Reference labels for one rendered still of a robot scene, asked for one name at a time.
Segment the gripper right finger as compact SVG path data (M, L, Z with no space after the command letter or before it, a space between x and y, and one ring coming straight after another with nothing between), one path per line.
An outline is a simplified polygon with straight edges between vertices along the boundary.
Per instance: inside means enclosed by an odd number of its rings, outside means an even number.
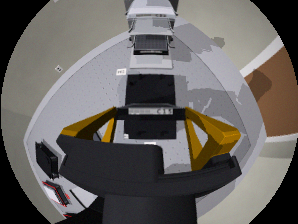
M239 130L219 120L185 107L184 120L189 147L191 171L201 170L209 159L231 151L241 137ZM207 135L208 140L202 147L192 121Z

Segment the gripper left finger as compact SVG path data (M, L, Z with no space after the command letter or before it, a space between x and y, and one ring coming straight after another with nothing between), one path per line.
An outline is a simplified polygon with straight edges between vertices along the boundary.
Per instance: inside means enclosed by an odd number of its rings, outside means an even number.
M110 120L105 135L101 141L113 143L117 124L117 120L115 120L116 114L117 108L112 107L97 115L64 127L60 134L74 136L79 139L93 140L94 133Z

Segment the white microplate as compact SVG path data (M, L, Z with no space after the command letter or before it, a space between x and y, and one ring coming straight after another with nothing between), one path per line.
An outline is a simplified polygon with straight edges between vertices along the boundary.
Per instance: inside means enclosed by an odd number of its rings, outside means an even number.
M45 188L47 194L49 195L49 197L50 197L51 199L53 199L54 201L56 201L56 202L62 204L60 198L59 198L58 195L57 195L57 193L56 193L52 188L50 188L50 187L48 187L48 186L45 186L45 185L44 185L44 188Z

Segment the dark grey shelf rack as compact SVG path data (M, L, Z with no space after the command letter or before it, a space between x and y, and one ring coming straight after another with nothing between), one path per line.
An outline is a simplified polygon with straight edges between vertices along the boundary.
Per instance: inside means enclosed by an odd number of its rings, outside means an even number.
M124 0L126 13L131 7L131 3L134 0ZM179 0L169 0L174 8L174 12L177 12ZM178 13L176 13L178 16ZM171 54L170 54L170 42L175 21L166 20L133 20L128 21L129 31L131 36L133 48L130 59L130 69L170 69L172 70ZM132 26L131 26L132 25ZM135 36L134 36L135 35ZM167 36L169 55L133 55L134 42L136 35L165 35Z

